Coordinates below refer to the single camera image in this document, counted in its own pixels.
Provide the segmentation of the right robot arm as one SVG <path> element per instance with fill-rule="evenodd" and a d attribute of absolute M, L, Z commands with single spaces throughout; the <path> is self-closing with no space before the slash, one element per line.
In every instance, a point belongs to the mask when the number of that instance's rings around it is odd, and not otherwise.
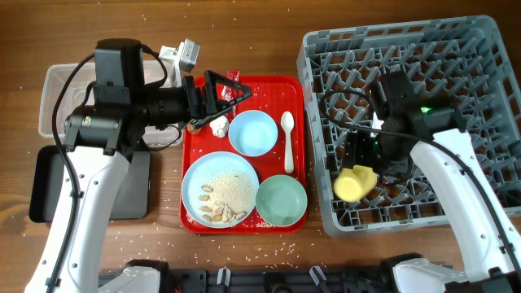
<path fill-rule="evenodd" d="M 405 72 L 373 81 L 361 97 L 370 127 L 352 125 L 334 192 L 347 202 L 367 195 L 379 176 L 406 177 L 417 167 L 436 194 L 460 248 L 464 270 L 410 257 L 390 265 L 399 292 L 518 292 L 520 234 L 488 183 L 448 97 L 421 98 Z"/>

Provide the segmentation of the yellow plastic cup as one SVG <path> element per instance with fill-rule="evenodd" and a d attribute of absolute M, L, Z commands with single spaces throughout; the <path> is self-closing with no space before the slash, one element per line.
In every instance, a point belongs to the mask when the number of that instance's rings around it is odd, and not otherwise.
<path fill-rule="evenodd" d="M 369 194 L 377 180 L 378 176 L 372 168 L 360 165 L 342 168 L 333 183 L 333 191 L 339 199 L 354 203 Z"/>

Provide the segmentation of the light green bowl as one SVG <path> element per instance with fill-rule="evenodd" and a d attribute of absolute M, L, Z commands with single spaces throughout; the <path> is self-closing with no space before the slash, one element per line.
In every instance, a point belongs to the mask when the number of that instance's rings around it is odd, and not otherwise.
<path fill-rule="evenodd" d="M 267 223 L 277 227 L 296 224 L 306 213 L 308 197 L 295 178 L 274 175 L 264 180 L 256 192 L 256 210 Z"/>

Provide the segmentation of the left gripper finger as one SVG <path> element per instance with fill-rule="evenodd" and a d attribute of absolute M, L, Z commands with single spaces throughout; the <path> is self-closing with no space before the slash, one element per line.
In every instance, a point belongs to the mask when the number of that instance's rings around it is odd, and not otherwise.
<path fill-rule="evenodd" d="M 220 109 L 217 111 L 216 114 L 207 114 L 205 117 L 201 119 L 190 119 L 188 124 L 192 125 L 195 129 L 200 129 L 203 126 L 208 125 L 215 119 L 232 112 L 233 108 L 238 106 L 242 102 L 244 102 L 244 99 L 234 99 L 231 101 L 219 100 L 218 107 L 220 107 Z"/>
<path fill-rule="evenodd" d="M 225 101 L 227 105 L 238 105 L 252 96 L 252 88 L 224 77 L 214 71 L 207 70 L 204 72 L 204 96 L 207 105 L 217 105 L 221 100 L 218 98 L 217 87 L 221 85 L 227 89 L 239 92 L 236 98 Z"/>

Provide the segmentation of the small light blue bowl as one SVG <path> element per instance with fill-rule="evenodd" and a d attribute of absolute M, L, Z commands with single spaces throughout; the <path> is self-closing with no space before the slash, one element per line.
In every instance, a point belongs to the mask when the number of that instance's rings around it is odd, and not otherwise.
<path fill-rule="evenodd" d="M 274 147 L 278 140 L 278 127 L 267 113 L 249 110 L 232 120 L 228 138 L 231 146 L 241 155 L 258 157 Z"/>

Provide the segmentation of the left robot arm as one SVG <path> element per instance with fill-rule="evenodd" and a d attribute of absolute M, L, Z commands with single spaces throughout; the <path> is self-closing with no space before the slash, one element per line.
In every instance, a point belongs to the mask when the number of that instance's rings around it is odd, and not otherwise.
<path fill-rule="evenodd" d="M 200 128 L 248 99 L 249 86 L 213 71 L 197 86 L 191 75 L 178 85 L 146 82 L 143 59 L 150 48 L 138 40 L 109 38 L 89 56 L 95 79 L 82 103 L 53 137 L 64 164 L 62 187 L 50 233 L 28 292 L 100 292 L 99 267 L 109 217 L 147 127 Z M 237 100 L 217 96 L 224 85 Z"/>

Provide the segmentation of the white plastic spoon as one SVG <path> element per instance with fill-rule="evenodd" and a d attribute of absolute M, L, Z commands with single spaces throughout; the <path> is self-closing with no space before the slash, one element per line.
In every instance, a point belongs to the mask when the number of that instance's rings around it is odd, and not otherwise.
<path fill-rule="evenodd" d="M 284 112 L 281 118 L 281 127 L 285 133 L 284 169 L 286 173 L 294 171 L 294 160 L 291 145 L 291 131 L 294 129 L 295 121 L 290 112 Z"/>

